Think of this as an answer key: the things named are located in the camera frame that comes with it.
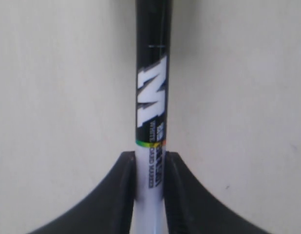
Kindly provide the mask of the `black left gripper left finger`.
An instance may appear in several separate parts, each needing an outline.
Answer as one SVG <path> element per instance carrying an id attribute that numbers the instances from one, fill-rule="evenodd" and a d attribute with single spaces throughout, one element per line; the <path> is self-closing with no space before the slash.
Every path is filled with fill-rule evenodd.
<path id="1" fill-rule="evenodd" d="M 128 234 L 136 186 L 133 151 L 122 152 L 104 179 L 84 199 L 35 234 Z"/>

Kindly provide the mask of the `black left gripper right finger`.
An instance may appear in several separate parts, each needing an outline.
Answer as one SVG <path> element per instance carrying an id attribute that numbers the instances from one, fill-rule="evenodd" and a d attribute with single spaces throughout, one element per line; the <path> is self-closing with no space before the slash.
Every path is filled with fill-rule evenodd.
<path id="1" fill-rule="evenodd" d="M 265 234 L 212 195 L 177 152 L 165 159 L 164 199 L 170 234 Z"/>

